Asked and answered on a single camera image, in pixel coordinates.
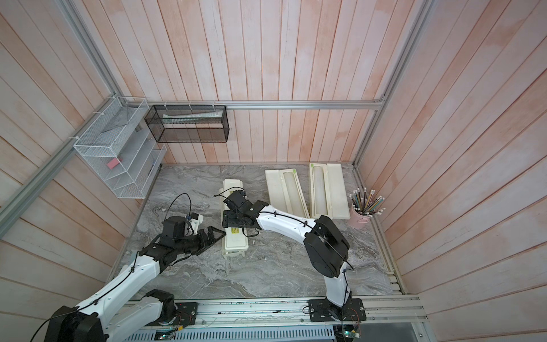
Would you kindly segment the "cream dispenser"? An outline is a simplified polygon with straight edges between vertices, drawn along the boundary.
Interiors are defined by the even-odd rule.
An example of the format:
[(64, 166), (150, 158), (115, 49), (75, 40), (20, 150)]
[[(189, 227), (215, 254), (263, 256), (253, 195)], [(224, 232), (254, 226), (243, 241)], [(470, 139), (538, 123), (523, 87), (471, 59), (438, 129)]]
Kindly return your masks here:
[[(224, 179), (223, 188), (220, 189), (221, 195), (228, 197), (236, 190), (243, 190), (243, 182), (235, 179)], [(228, 227), (224, 229), (226, 236), (222, 241), (222, 256), (225, 259), (232, 257), (244, 257), (249, 249), (248, 238), (243, 230), (238, 227)]]
[(326, 186), (326, 201), (328, 207), (327, 216), (331, 219), (350, 219), (350, 208), (348, 197), (346, 195), (346, 185), (343, 178), (343, 169), (341, 164), (320, 164), (311, 163), (309, 165), (310, 197), (311, 197), (311, 217), (318, 219), (322, 215), (316, 214), (315, 208), (315, 189), (313, 168), (321, 166), (324, 172)]
[(266, 184), (269, 192), (269, 203), (276, 209), (291, 214), (287, 211), (287, 205), (289, 205), (290, 202), (286, 199), (287, 190), (283, 179), (283, 172), (285, 170), (266, 170)]

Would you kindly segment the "plastic wrap roll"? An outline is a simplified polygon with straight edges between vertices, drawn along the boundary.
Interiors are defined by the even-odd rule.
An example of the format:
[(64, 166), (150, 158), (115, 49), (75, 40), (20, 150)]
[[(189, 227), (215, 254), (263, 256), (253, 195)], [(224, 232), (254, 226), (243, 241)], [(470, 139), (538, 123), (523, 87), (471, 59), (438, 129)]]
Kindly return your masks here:
[(296, 170), (285, 170), (283, 172), (283, 179), (287, 190), (286, 199), (290, 202), (290, 204), (287, 205), (287, 211), (293, 215), (308, 218), (309, 214), (305, 200), (303, 199), (299, 177)]
[(327, 215), (328, 207), (326, 201), (326, 186), (323, 168), (315, 166), (314, 174), (314, 189), (315, 189), (315, 208), (317, 215)]

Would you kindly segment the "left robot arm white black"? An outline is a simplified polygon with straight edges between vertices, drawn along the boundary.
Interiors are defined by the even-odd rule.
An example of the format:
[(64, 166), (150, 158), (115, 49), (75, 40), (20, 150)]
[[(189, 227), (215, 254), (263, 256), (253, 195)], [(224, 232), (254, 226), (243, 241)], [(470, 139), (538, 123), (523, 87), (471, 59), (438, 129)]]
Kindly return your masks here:
[(62, 306), (45, 322), (45, 341), (123, 341), (149, 323), (180, 324), (173, 294), (148, 292), (125, 306), (170, 266), (200, 255), (225, 237), (223, 229), (194, 229), (186, 217), (165, 219), (163, 231), (116, 278), (74, 307)]

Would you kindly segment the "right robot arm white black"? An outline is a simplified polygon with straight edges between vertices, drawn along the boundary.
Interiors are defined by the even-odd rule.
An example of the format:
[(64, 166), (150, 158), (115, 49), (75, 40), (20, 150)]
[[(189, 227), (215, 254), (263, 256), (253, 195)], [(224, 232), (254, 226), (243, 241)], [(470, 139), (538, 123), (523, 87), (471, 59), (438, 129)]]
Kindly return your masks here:
[(347, 271), (350, 245), (333, 220), (325, 215), (308, 219), (283, 212), (264, 201), (251, 202), (241, 191), (223, 195), (224, 228), (252, 228), (276, 232), (303, 245), (313, 268), (323, 275), (326, 300), (343, 308), (351, 298)]

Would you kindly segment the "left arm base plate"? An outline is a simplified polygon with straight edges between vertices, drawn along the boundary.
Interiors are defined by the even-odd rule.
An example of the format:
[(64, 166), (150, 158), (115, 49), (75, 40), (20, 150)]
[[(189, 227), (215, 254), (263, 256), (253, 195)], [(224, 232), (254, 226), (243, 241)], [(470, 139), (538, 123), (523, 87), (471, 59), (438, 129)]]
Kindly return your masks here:
[(160, 312), (160, 317), (147, 324), (147, 326), (167, 328), (195, 325), (198, 306), (197, 302), (164, 304)]

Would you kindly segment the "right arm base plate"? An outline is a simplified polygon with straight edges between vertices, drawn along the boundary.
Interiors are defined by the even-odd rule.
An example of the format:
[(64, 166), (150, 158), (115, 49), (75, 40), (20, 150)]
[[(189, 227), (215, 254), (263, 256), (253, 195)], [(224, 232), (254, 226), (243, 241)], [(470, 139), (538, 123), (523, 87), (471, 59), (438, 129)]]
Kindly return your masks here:
[(330, 303), (327, 299), (311, 299), (308, 301), (308, 309), (312, 322), (362, 322), (367, 319), (361, 299), (349, 299), (342, 307)]

